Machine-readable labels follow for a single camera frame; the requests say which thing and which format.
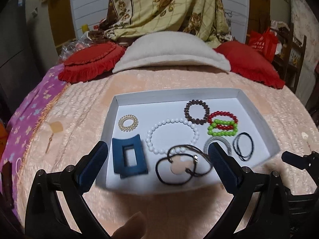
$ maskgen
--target floral quilt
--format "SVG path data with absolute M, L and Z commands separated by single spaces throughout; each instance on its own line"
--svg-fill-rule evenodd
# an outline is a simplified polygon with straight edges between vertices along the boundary
M 28 150 L 36 128 L 45 118 L 53 103 L 66 88 L 66 82 L 58 79 L 63 65 L 52 67 L 42 81 L 23 100 L 20 107 L 11 117 L 7 131 L 8 141 L 0 161 L 0 170 L 6 162 L 12 163 L 13 200 L 17 200 L 17 176 L 23 165 L 23 157 Z
M 99 30 L 105 38 L 137 38 L 156 31 L 183 31 L 210 47 L 229 33 L 222 0 L 109 0 L 107 19 Z

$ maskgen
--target sticker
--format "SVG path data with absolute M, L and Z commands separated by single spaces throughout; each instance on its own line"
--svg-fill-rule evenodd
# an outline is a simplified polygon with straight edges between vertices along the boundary
M 23 4 L 23 0 L 18 0 L 18 7 L 21 7 Z
M 302 138 L 303 138 L 304 140 L 306 140 L 306 141 L 308 140 L 308 137 L 309 137 L 309 136 L 308 136 L 308 134 L 307 134 L 306 132 L 302 132 L 302 133 L 301 133 L 301 136 L 302 136 Z
M 193 160 L 182 161 L 181 156 L 177 155 L 171 165 L 171 171 L 175 175 L 185 172 L 186 169 L 191 169 L 194 165 Z

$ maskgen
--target plastic bag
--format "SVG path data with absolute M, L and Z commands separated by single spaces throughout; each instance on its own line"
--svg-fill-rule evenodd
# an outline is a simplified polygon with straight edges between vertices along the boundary
M 252 30 L 248 46 L 261 53 L 269 62 L 272 62 L 275 56 L 278 38 L 268 28 L 263 34 Z
M 276 46 L 276 52 L 275 52 L 275 55 L 278 55 L 281 53 L 281 50 L 282 50 L 282 44 L 280 42 L 277 43 L 277 46 Z
M 75 52 L 82 50 L 84 48 L 95 45 L 95 42 L 91 41 L 87 37 L 87 33 L 84 33 L 79 40 L 69 42 L 67 44 L 62 45 L 61 54 L 59 55 L 57 64 L 63 63 L 66 59 L 68 59 Z

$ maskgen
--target orange object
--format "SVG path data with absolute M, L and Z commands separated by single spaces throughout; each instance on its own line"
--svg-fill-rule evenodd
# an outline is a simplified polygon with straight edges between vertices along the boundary
M 8 133 L 5 130 L 3 123 L 0 122 L 0 159 L 4 152 L 5 145 L 7 144 L 7 140 L 8 140 Z

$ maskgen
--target metal screw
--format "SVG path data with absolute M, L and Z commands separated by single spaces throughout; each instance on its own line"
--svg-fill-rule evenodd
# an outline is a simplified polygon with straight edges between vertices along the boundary
M 44 174 L 44 170 L 41 169 L 37 171 L 37 176 L 41 176 L 42 174 Z
M 277 171 L 273 171 L 273 172 L 272 172 L 272 175 L 275 176 L 275 177 L 279 177 L 279 176 L 280 176 L 280 175 L 279 175 L 279 172 L 277 172 Z
M 250 169 L 249 167 L 247 167 L 247 166 L 243 166 L 243 167 L 242 167 L 242 170 L 243 170 L 245 173 L 248 173 L 248 172 L 251 171 L 251 169 Z
M 74 165 L 70 164 L 65 169 L 66 169 L 67 172 L 71 172 L 71 171 L 74 170 Z

